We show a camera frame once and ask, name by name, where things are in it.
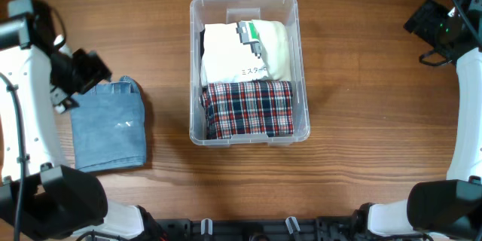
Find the blue denim jeans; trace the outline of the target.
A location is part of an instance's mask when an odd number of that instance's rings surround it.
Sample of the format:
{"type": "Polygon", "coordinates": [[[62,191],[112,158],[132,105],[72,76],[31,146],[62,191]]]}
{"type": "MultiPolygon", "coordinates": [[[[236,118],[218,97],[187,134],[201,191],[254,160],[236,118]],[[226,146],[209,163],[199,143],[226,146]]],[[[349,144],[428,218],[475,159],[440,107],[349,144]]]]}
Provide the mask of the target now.
{"type": "Polygon", "coordinates": [[[98,84],[74,100],[78,107],[70,116],[76,169],[98,172],[146,163],[145,106],[132,78],[98,84]]]}

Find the black garment with tape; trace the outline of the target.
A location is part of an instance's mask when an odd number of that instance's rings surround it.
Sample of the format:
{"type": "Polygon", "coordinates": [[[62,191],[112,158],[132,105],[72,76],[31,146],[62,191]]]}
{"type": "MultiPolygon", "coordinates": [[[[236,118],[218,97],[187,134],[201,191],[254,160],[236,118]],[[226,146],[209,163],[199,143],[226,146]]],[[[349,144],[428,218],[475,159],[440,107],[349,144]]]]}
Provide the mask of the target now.
{"type": "Polygon", "coordinates": [[[203,54],[205,52],[205,47],[204,47],[204,37],[205,37],[206,29],[203,29],[200,32],[200,58],[203,58],[203,54]]]}

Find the white printed shirt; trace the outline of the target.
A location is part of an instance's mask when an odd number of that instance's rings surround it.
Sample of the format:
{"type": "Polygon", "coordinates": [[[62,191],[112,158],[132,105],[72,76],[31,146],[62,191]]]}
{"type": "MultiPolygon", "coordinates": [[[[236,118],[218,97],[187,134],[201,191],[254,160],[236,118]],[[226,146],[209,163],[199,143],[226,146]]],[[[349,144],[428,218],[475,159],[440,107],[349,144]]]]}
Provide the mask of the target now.
{"type": "Polygon", "coordinates": [[[252,21],[206,24],[203,30],[201,83],[258,81],[269,77],[252,21]]]}

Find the red navy plaid cloth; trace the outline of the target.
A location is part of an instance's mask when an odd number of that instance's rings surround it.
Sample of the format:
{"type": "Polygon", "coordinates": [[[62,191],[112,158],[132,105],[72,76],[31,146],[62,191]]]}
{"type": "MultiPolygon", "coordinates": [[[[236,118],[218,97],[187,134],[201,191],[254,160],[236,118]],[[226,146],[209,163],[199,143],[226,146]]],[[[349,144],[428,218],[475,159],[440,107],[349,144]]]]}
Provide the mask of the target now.
{"type": "Polygon", "coordinates": [[[203,88],[206,138],[294,133],[293,88],[289,81],[213,83],[203,88]]]}

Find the cream cloth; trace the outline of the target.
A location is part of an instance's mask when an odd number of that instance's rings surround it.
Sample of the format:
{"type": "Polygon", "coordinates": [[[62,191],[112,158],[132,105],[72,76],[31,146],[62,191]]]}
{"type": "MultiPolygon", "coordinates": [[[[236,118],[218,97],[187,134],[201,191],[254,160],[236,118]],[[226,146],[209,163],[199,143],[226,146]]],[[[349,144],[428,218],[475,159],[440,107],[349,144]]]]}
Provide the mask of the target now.
{"type": "Polygon", "coordinates": [[[252,21],[261,43],[261,58],[268,78],[273,81],[291,81],[289,41],[285,26],[279,21],[252,21]]]}

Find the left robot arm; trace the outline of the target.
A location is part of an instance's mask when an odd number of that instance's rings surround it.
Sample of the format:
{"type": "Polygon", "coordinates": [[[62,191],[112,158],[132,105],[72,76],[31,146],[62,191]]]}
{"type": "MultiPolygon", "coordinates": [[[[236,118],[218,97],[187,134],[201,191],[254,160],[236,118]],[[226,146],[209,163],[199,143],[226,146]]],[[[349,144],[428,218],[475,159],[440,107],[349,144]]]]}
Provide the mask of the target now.
{"type": "Polygon", "coordinates": [[[15,239],[168,239],[146,209],[110,201],[93,173],[66,161],[56,112],[72,112],[78,147],[103,169],[145,152],[145,107],[132,78],[114,82],[97,53],[70,51],[59,24],[42,0],[10,1],[1,23],[2,220],[15,239]]]}

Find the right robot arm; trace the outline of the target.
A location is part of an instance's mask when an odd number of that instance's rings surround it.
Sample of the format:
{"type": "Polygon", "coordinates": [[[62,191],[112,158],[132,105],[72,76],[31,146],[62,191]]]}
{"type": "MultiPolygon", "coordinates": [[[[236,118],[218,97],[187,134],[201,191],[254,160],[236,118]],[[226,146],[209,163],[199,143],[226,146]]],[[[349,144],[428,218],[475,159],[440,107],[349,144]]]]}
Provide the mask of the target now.
{"type": "Polygon", "coordinates": [[[420,182],[406,200],[366,203],[353,213],[351,238],[454,240],[481,238],[481,0],[455,0],[452,10],[426,0],[404,28],[432,50],[427,66],[452,64],[459,113],[452,160],[442,181],[420,182]]]}

